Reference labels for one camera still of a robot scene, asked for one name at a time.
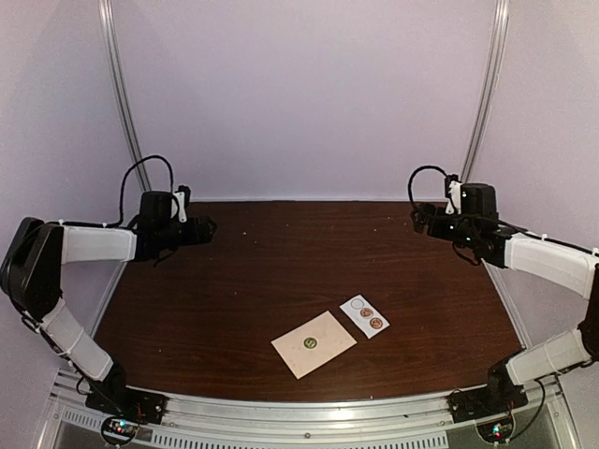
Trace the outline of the sticker strip with seals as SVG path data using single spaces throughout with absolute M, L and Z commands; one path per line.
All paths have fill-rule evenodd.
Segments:
M 389 327 L 388 320 L 363 295 L 347 299 L 340 309 L 368 340 Z

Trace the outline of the cream envelope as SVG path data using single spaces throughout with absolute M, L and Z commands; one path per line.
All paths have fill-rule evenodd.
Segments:
M 332 315 L 325 311 L 270 343 L 296 379 L 327 364 L 357 344 Z

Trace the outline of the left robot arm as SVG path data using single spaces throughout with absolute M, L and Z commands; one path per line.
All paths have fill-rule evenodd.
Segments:
M 26 217 L 1 264 L 1 289 L 22 322 L 98 388 L 99 401 L 115 415 L 134 408 L 134 394 L 125 388 L 124 369 L 94 342 L 67 307 L 62 268 L 98 261 L 158 264 L 181 247 L 211 242 L 216 222 L 208 216 L 188 216 L 187 206 L 182 190 L 148 192 L 128 226 Z

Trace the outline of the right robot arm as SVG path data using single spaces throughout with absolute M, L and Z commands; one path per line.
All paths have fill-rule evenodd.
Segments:
M 572 330 L 497 363 L 489 370 L 480 405 L 500 412 L 519 388 L 549 374 L 591 365 L 598 360 L 598 252 L 535 235 L 503 222 L 496 193 L 485 183 L 445 182 L 445 206 L 413 203 L 410 217 L 417 233 L 447 240 L 455 253 L 471 251 L 467 262 L 534 275 L 587 300 L 584 319 Z

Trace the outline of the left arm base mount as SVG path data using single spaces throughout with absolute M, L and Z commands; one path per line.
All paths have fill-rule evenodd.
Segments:
M 87 394 L 85 406 L 106 415 L 99 429 L 105 443 L 123 446 L 137 437 L 142 426 L 162 423 L 167 400 L 162 394 L 126 388 L 120 405 L 115 399 L 92 391 Z

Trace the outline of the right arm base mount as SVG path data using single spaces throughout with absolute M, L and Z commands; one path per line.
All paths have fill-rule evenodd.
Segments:
M 455 424 L 474 422 L 480 439 L 488 444 L 508 444 L 516 436 L 514 411 L 529 403 L 525 393 L 516 391 L 507 399 L 494 399 L 487 387 L 453 390 L 446 397 Z

